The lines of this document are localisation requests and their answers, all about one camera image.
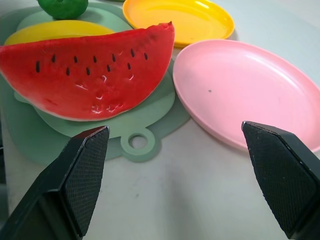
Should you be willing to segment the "green round fruit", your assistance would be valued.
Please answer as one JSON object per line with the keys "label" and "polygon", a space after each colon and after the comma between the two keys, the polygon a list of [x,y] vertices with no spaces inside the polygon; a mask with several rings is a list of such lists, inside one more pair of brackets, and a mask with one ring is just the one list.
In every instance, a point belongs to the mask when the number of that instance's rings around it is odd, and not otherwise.
{"label": "green round fruit", "polygon": [[55,20],[73,20],[87,9],[88,0],[37,0],[39,6]]}

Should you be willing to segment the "yellow plate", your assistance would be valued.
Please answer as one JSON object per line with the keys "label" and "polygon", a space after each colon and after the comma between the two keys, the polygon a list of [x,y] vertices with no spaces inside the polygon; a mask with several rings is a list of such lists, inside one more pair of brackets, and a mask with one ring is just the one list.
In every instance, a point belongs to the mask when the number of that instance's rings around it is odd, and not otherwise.
{"label": "yellow plate", "polygon": [[135,29],[172,22],[174,45],[179,48],[203,40],[227,39],[235,30],[231,15],[210,0],[125,0],[122,12]]}

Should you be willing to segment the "red watermelon slice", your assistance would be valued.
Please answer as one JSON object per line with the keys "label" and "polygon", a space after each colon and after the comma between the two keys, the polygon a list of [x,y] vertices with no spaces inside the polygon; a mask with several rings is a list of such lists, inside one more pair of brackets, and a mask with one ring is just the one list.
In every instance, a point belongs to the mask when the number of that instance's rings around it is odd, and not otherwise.
{"label": "red watermelon slice", "polygon": [[101,121],[146,100],[163,80],[172,22],[105,35],[0,46],[0,74],[36,108],[72,121]]}

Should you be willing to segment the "pink plate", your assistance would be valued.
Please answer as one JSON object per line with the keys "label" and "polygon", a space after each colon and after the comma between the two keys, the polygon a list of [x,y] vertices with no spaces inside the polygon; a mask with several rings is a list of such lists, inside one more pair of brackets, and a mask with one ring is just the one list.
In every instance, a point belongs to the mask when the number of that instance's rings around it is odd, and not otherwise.
{"label": "pink plate", "polygon": [[286,130],[320,150],[320,88],[278,55],[240,41],[200,41],[177,55],[173,82],[193,120],[228,145],[247,148],[247,121]]}

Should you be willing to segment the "green cutting board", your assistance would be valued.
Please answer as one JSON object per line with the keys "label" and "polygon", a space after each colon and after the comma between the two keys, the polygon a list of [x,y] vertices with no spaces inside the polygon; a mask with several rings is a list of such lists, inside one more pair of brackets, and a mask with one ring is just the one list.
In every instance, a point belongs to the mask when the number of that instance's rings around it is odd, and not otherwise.
{"label": "green cutting board", "polygon": [[156,156],[161,140],[190,118],[176,95],[171,67],[157,89],[134,109],[104,121],[79,122],[58,118],[34,108],[0,75],[0,99],[7,129],[28,160],[50,164],[67,142],[83,131],[110,128],[106,159],[120,156],[146,162]]}

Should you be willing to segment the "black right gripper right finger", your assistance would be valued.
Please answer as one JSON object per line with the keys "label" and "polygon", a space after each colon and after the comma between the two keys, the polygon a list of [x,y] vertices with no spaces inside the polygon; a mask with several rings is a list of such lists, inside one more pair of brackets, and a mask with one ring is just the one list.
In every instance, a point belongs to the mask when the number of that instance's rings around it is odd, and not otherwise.
{"label": "black right gripper right finger", "polygon": [[320,159],[293,133],[243,121],[263,197],[290,240],[320,240]]}

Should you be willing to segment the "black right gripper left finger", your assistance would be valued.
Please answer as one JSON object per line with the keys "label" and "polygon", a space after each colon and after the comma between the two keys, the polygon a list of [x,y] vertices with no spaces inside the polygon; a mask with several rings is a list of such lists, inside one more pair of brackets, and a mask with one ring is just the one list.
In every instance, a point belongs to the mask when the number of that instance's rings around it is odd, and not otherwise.
{"label": "black right gripper left finger", "polygon": [[72,137],[34,180],[0,230],[0,240],[82,240],[100,194],[110,131]]}

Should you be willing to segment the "yellow banana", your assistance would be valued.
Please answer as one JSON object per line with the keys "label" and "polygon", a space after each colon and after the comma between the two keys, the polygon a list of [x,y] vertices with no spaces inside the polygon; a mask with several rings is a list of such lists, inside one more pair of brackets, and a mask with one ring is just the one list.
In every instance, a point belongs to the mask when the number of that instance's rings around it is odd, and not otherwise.
{"label": "yellow banana", "polygon": [[112,33],[114,33],[112,29],[92,22],[81,20],[58,20],[24,27],[11,34],[5,40],[4,44],[15,45],[51,39],[99,36]]}

